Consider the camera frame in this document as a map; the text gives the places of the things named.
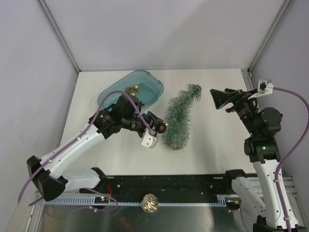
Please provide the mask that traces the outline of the small frosted christmas tree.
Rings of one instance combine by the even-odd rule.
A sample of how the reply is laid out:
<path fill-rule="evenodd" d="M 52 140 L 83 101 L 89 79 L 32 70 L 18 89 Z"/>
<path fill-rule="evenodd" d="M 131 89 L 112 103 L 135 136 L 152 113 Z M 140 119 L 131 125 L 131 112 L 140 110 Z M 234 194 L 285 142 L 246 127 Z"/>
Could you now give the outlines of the small frosted christmas tree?
<path fill-rule="evenodd" d="M 191 110 L 202 97 L 202 87 L 198 84 L 188 84 L 185 89 L 169 100 L 165 122 L 166 132 L 162 135 L 163 145 L 169 150 L 184 149 L 190 137 Z"/>

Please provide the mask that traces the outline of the gold mirror ball ornament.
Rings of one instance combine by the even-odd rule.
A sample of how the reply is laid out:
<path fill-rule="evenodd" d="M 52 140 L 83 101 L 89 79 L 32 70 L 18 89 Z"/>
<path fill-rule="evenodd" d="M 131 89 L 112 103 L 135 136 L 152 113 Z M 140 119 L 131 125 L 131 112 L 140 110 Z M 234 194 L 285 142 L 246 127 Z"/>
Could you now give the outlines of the gold mirror ball ornament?
<path fill-rule="evenodd" d="M 153 194 L 146 194 L 141 201 L 141 208 L 146 213 L 155 213 L 159 208 L 159 201 Z"/>

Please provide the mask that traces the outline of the dark brown ball ornament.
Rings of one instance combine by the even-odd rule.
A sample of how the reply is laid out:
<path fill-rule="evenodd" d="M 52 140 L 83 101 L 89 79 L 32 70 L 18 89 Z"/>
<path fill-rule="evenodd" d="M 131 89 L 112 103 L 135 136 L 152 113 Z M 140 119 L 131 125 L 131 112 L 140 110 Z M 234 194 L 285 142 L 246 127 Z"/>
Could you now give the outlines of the dark brown ball ornament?
<path fill-rule="evenodd" d="M 160 122 L 156 126 L 155 130 L 157 133 L 164 133 L 167 130 L 168 123 Z"/>

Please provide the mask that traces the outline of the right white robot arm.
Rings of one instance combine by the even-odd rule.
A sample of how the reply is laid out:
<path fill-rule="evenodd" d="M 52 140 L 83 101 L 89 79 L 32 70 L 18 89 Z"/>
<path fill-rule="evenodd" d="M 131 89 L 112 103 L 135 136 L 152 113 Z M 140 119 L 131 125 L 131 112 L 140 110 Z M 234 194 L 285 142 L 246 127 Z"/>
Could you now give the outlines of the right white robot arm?
<path fill-rule="evenodd" d="M 229 103 L 226 112 L 236 112 L 250 134 L 244 142 L 244 152 L 249 157 L 260 182 L 262 197 L 251 187 L 248 177 L 241 169 L 225 173 L 223 189 L 236 193 L 256 222 L 254 232 L 306 232 L 293 213 L 285 190 L 281 159 L 275 134 L 281 130 L 282 114 L 275 108 L 257 108 L 258 90 L 211 89 L 216 109 Z"/>

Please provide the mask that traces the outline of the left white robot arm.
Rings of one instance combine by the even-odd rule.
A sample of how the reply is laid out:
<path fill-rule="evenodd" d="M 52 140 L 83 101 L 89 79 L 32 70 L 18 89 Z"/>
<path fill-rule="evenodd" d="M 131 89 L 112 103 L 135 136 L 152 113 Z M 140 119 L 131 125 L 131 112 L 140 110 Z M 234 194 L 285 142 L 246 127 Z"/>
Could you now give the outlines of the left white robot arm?
<path fill-rule="evenodd" d="M 152 112 L 141 113 L 142 103 L 137 97 L 122 93 L 116 103 L 99 108 L 84 128 L 70 141 L 48 155 L 27 160 L 30 180 L 45 201 L 59 197 L 65 191 L 93 190 L 102 193 L 107 189 L 107 176 L 93 167 L 86 172 L 68 173 L 67 168 L 82 154 L 104 142 L 121 129 L 134 131 L 141 138 L 141 145 L 153 148 L 157 135 L 167 129 L 164 121 Z"/>

